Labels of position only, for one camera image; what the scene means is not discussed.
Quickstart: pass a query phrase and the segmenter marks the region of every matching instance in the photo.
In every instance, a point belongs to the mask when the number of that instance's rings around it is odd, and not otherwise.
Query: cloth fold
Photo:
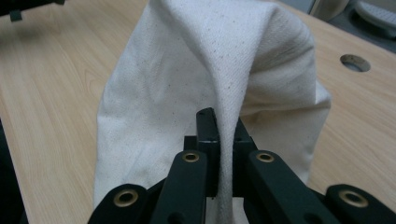
[[[106,84],[97,122],[96,206],[113,188],[165,178],[195,113],[214,107],[221,156],[213,223],[233,203],[233,133],[239,116],[260,149],[303,180],[330,95],[317,82],[307,27],[274,3],[151,0]]]

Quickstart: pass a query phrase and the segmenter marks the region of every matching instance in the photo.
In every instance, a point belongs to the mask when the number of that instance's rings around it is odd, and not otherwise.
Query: white cloth
[[[307,27],[274,3],[150,0],[99,106],[94,204],[123,183],[149,188],[165,178],[184,135],[195,134],[195,113],[210,106],[221,159],[209,219],[232,223],[239,116],[260,149],[308,178],[330,95],[317,83]]]

